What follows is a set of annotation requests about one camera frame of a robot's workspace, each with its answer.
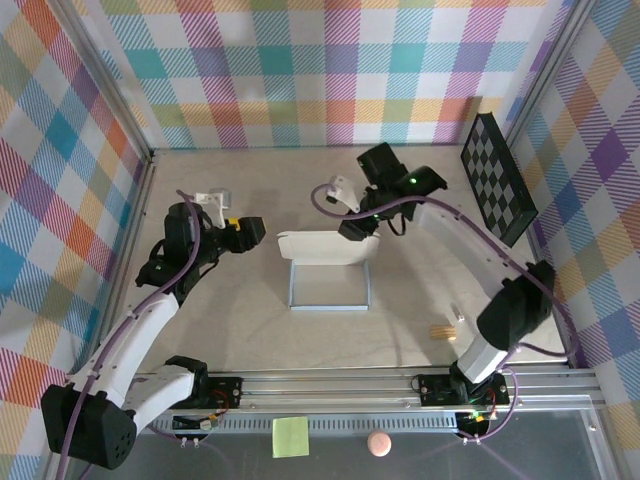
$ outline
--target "gray surface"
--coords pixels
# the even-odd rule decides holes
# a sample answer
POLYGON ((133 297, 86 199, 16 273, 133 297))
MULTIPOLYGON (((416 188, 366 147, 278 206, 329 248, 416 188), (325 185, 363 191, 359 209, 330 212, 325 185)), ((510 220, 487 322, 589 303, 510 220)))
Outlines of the gray surface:
POLYGON ((97 479, 597 479, 595 460, 579 412, 524 413, 483 445, 463 446, 446 434, 392 435, 389 455, 375 458, 366 436, 310 439, 310 456, 271 458, 270 435, 224 435, 201 447, 143 435, 116 471, 97 479))

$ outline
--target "black and white checkerboard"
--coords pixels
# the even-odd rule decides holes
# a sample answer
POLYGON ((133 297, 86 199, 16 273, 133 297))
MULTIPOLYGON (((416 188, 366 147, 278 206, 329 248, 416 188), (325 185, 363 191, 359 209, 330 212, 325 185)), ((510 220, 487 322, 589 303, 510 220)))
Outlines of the black and white checkerboard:
POLYGON ((538 211, 493 114, 476 116, 461 158, 487 228, 513 246, 538 211))

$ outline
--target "yellow part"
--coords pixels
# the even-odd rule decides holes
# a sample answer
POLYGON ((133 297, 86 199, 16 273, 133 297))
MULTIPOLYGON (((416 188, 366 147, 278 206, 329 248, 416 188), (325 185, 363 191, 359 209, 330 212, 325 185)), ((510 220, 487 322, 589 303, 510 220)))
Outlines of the yellow part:
POLYGON ((238 221, 238 219, 236 217, 233 217, 233 218, 229 219, 229 225, 235 225, 236 231, 237 232, 240 231, 240 222, 238 221))

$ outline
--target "yellow sticky note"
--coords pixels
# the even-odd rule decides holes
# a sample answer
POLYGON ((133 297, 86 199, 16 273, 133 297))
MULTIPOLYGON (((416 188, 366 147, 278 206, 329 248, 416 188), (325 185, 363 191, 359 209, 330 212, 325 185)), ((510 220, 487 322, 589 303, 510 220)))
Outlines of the yellow sticky note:
POLYGON ((307 417, 276 418, 273 421, 273 458, 309 455, 307 417))

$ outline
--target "pink ball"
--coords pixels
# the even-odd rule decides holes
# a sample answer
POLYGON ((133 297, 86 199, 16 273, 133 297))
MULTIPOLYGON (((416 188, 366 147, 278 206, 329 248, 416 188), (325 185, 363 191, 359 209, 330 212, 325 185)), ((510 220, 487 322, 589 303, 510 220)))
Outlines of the pink ball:
POLYGON ((391 450, 391 438, 386 433, 377 430, 369 435, 367 446, 376 457, 384 457, 391 450))

